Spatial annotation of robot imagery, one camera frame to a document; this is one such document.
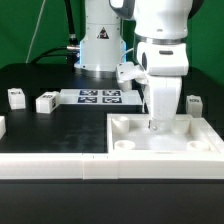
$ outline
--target small white block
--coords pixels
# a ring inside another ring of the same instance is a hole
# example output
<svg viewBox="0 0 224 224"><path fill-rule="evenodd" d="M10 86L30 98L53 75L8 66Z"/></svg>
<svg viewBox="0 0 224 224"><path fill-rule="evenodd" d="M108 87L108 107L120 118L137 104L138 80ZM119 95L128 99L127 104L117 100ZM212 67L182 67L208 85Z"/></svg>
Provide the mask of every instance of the small white block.
<svg viewBox="0 0 224 224"><path fill-rule="evenodd" d="M60 104L59 92L46 92L36 99L37 113L50 114Z"/></svg>
<svg viewBox="0 0 224 224"><path fill-rule="evenodd" d="M0 116L0 139L5 134L6 128L5 128L5 117Z"/></svg>
<svg viewBox="0 0 224 224"><path fill-rule="evenodd" d="M187 96L186 113L194 118L202 117L203 104L200 96Z"/></svg>
<svg viewBox="0 0 224 224"><path fill-rule="evenodd" d="M22 89L8 89L8 98L12 110L26 108L25 95Z"/></svg>

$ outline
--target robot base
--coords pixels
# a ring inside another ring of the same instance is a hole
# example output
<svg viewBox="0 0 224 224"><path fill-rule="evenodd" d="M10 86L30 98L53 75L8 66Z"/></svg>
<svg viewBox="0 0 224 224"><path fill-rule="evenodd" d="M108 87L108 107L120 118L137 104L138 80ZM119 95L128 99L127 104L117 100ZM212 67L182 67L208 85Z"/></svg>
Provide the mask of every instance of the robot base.
<svg viewBox="0 0 224 224"><path fill-rule="evenodd" d="M78 75L84 75L91 78L98 79L115 79L116 72L115 71L90 71L83 68L74 68L74 71Z"/></svg>

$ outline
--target green backdrop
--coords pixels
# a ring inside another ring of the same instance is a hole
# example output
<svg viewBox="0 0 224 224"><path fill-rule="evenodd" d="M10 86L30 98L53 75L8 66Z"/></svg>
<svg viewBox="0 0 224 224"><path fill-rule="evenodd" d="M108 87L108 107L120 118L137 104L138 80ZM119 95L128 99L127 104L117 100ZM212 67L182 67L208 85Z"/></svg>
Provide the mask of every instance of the green backdrop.
<svg viewBox="0 0 224 224"><path fill-rule="evenodd" d="M25 63L42 0L0 0L0 68ZM76 33L84 36L84 0L71 0ZM224 86L224 1L205 0L189 21L190 65ZM124 23L124 39L132 47L134 22ZM64 0L47 0L30 59L58 46L67 45L68 26ZM66 63L65 58L43 59L42 63Z"/></svg>

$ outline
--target cable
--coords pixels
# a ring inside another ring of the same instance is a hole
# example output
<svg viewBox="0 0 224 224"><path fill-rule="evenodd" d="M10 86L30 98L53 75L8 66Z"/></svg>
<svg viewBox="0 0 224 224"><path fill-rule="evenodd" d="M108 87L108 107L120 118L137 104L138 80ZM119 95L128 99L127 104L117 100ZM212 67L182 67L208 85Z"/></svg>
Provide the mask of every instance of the cable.
<svg viewBox="0 0 224 224"><path fill-rule="evenodd" d="M41 58L47 58L47 57L67 57L72 54L46 54L46 55L40 55L39 57L35 58L34 60L32 60L30 63L31 64L35 64L36 62L38 62Z"/></svg>
<svg viewBox="0 0 224 224"><path fill-rule="evenodd" d="M34 31L34 34L33 34L33 37L32 37L31 43L30 43L29 51L28 51L28 54L27 54L26 63L28 63L29 59L30 59L30 54L31 54L31 51L32 51L32 48L33 48L33 43L35 41L37 31L38 31L39 26L40 26L40 21L41 21L41 18L42 18L42 14L43 14L46 2L47 2L47 0L43 0L42 6L41 6L41 9L40 9L40 13L39 13L39 16L38 16L36 28L35 28L35 31Z"/></svg>
<svg viewBox="0 0 224 224"><path fill-rule="evenodd" d="M131 48L131 49L125 51L124 54L121 56L120 62L122 63L123 57L124 57L126 54L128 54L129 52L132 52L133 50L134 50L134 48Z"/></svg>

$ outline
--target black tabletop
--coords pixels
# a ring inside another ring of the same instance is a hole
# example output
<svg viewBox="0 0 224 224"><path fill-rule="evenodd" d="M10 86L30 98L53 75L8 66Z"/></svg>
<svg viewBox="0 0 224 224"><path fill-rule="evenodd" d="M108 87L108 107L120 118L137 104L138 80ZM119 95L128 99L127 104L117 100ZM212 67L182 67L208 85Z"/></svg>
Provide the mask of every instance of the black tabletop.
<svg viewBox="0 0 224 224"><path fill-rule="evenodd" d="M7 89L22 88L26 109L11 110ZM7 133L0 152L104 153L107 113L138 113L139 106L60 105L51 114L36 113L35 99L61 89L119 89L115 79L77 75L68 65L13 64L0 70L0 115Z"/></svg>

